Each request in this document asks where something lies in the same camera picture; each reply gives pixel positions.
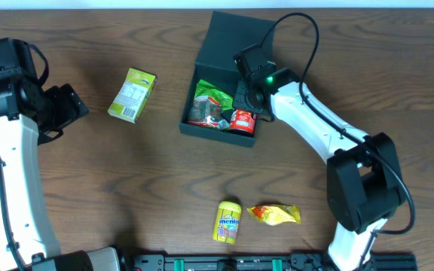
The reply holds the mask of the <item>red chips can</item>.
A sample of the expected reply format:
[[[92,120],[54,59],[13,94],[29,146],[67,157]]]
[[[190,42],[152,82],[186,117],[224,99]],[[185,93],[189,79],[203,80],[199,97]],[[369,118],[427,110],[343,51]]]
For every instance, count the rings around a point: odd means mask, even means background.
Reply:
[[[254,136],[257,114],[236,109],[231,115],[229,131],[243,136]]]

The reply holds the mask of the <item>green candy bag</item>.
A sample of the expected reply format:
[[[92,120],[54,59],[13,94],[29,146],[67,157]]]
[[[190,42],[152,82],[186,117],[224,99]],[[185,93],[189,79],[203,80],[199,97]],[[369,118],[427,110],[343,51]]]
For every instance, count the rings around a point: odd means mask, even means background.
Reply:
[[[187,123],[209,129],[226,130],[229,121],[222,114],[233,110],[233,97],[205,80],[197,82]]]

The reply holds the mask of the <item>dark green box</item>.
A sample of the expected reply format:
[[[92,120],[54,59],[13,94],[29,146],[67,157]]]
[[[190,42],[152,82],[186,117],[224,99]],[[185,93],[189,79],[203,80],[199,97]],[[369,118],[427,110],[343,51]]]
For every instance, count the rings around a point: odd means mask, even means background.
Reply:
[[[191,125],[188,123],[188,115],[194,102],[197,83],[201,79],[230,96],[236,94],[241,75],[234,62],[234,56],[241,50],[260,43],[273,24],[271,20],[221,11],[212,13],[206,37],[194,62],[194,73],[179,124],[180,133],[243,147],[252,147],[255,144],[254,135],[237,135]]]

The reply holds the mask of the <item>yellow mentos bottle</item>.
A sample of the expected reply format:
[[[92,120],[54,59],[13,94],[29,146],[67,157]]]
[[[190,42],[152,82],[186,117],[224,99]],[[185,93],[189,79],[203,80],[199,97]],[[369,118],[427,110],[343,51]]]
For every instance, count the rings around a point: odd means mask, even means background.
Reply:
[[[222,201],[216,214],[212,238],[218,242],[234,244],[240,226],[241,206],[234,202]]]

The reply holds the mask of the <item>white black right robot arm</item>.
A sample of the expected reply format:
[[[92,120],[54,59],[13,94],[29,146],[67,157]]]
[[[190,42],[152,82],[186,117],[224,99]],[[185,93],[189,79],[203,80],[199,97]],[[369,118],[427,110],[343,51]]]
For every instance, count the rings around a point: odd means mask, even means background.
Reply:
[[[289,69],[241,69],[234,105],[293,128],[326,164],[327,202],[337,221],[324,269],[415,269],[408,254],[373,254],[377,236],[404,202],[412,204],[392,139],[357,129],[324,106]]]

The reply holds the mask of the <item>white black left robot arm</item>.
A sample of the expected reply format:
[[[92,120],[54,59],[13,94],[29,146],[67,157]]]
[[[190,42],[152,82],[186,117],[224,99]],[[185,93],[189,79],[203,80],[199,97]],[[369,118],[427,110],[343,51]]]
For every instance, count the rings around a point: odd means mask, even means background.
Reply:
[[[88,110],[69,84],[0,71],[0,270],[120,270],[118,251],[61,252],[41,183],[38,146]]]

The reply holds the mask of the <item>green yellow juice carton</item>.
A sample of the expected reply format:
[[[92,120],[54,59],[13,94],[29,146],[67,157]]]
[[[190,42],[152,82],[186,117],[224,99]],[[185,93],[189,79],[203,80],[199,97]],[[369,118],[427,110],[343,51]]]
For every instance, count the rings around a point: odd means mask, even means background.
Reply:
[[[156,80],[156,75],[129,68],[121,89],[108,108],[108,114],[136,123],[153,91]]]

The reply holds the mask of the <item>yellow snack packet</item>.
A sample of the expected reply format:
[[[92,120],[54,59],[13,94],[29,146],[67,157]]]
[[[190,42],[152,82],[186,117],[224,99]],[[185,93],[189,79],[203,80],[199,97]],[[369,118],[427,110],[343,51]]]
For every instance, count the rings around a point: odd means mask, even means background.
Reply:
[[[301,223],[301,213],[297,206],[269,204],[253,206],[247,209],[258,222],[270,226],[282,223]]]

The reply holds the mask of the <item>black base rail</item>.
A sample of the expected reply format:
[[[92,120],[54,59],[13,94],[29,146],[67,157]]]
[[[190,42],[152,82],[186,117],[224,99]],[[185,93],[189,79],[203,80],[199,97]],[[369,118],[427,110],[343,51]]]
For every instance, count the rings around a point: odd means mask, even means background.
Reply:
[[[128,260],[136,271],[326,271],[336,270],[331,258],[320,253],[293,253],[265,256],[178,256],[140,254]],[[361,270],[417,271],[412,254],[373,254]]]

